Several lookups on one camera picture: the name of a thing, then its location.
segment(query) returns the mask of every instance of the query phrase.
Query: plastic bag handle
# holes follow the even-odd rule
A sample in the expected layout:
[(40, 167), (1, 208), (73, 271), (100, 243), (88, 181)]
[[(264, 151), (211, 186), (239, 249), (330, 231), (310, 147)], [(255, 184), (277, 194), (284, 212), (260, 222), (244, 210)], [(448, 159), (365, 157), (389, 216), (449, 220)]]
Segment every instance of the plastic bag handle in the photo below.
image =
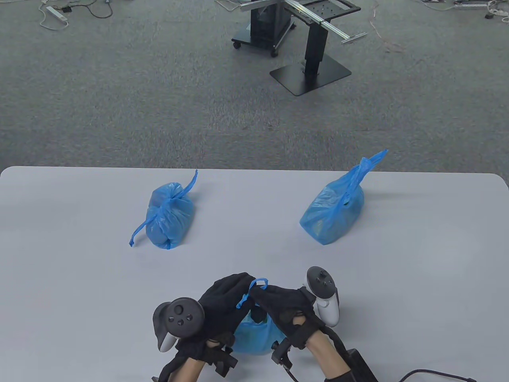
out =
[(150, 218), (145, 220), (138, 228), (136, 228), (136, 231), (131, 236), (131, 241), (129, 242), (129, 245), (132, 247), (134, 245), (134, 237), (139, 234), (139, 232), (143, 229), (144, 226), (146, 226), (148, 223), (151, 223), (156, 218), (156, 214), (153, 214)]
[(350, 201), (352, 193), (355, 191), (357, 187), (359, 187), (360, 183), (367, 175), (367, 173), (374, 169), (376, 165), (383, 160), (383, 158), (387, 155), (388, 152), (389, 150), (380, 151), (378, 154), (373, 155), (370, 159), (363, 157), (360, 160), (360, 164), (357, 165), (356, 174), (352, 178), (352, 181), (345, 190), (345, 193), (341, 197), (336, 208), (338, 208), (338, 206), (344, 206)]
[(248, 297), (249, 297), (249, 291), (251, 290), (251, 288), (253, 286), (256, 285), (256, 283), (258, 281), (263, 281), (264, 282), (264, 285), (261, 286), (262, 289), (267, 289), (267, 286), (269, 285), (269, 280), (267, 279), (256, 279), (256, 280), (253, 280), (251, 281), (251, 285), (249, 286), (249, 289), (247, 291), (247, 294), (243, 295), (242, 296), (242, 299), (239, 301), (239, 303), (237, 304), (237, 309), (240, 309), (242, 308), (242, 305), (247, 301)]
[(194, 172), (194, 176), (191, 179), (190, 183), (184, 188), (182, 191), (180, 191), (178, 194), (176, 194), (172, 199), (179, 199), (186, 195), (189, 191), (191, 191), (192, 187), (196, 183), (196, 178), (198, 177), (198, 170)]

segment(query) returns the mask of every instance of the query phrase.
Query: blue plastic bag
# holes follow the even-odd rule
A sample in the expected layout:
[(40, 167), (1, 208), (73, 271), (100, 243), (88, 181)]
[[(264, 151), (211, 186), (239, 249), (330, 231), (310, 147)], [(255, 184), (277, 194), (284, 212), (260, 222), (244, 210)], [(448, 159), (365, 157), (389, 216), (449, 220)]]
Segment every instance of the blue plastic bag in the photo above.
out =
[[(267, 279), (256, 279), (251, 282), (249, 290), (251, 290), (258, 281), (263, 281), (265, 283), (265, 285), (262, 286), (263, 289), (267, 288), (269, 284)], [(237, 304), (237, 309), (240, 309), (246, 300), (247, 295)], [(262, 356), (270, 353), (272, 351), (272, 344), (275, 341), (281, 343), (286, 337), (268, 314), (263, 322), (256, 323), (251, 318), (251, 312), (248, 313), (237, 327), (234, 336), (235, 343), (232, 347), (233, 351), (253, 356)]]
[(364, 191), (360, 183), (387, 155), (381, 151), (335, 180), (318, 194), (300, 219), (300, 225), (320, 244), (335, 242), (344, 236), (360, 215), (364, 205)]
[(186, 188), (180, 183), (168, 183), (152, 192), (146, 220), (131, 236), (129, 245), (134, 245), (134, 237), (143, 227), (150, 241), (165, 250), (178, 246), (189, 227), (194, 215), (194, 204), (187, 193), (196, 183), (198, 170)]

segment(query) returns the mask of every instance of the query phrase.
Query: white vr controller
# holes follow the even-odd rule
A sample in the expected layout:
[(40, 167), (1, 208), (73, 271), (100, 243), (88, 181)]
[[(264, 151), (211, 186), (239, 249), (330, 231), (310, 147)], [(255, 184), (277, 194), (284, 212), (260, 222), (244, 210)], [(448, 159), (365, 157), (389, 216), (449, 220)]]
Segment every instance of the white vr controller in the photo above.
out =
[[(331, 275), (319, 266), (307, 270), (304, 282), (306, 289), (316, 297), (317, 315), (329, 327), (340, 321), (340, 299)], [(152, 317), (157, 347), (160, 352), (170, 350), (179, 338), (197, 333), (205, 320), (202, 306), (188, 297), (171, 303), (162, 303)]]
[(307, 270), (304, 286), (317, 298), (317, 315), (330, 328), (336, 326), (340, 321), (340, 298), (329, 272), (312, 266)]

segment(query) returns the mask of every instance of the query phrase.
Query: person's left hand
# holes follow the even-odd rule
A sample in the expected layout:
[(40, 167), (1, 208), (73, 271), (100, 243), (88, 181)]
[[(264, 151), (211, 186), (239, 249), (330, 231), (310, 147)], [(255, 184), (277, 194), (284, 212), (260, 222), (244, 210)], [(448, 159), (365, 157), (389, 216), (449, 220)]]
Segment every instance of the person's left hand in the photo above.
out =
[(179, 340), (176, 345), (177, 357), (201, 360), (207, 345), (213, 347), (214, 343), (218, 343), (218, 347), (233, 346), (233, 333), (254, 306), (250, 298), (240, 309), (237, 309), (237, 303), (249, 292), (254, 279), (244, 272), (218, 280), (207, 289), (198, 300), (205, 311), (203, 327), (194, 336)]

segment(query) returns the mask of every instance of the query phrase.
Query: power strip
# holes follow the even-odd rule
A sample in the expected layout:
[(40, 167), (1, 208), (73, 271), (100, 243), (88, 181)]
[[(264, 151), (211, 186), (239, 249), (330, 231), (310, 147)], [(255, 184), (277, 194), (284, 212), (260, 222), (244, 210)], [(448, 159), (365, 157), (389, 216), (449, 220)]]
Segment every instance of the power strip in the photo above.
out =
[(54, 17), (56, 17), (58, 20), (60, 20), (62, 22), (62, 24), (67, 24), (67, 17), (65, 17), (62, 13), (57, 11), (55, 8), (49, 6), (49, 7), (46, 7), (46, 11), (48, 11)]

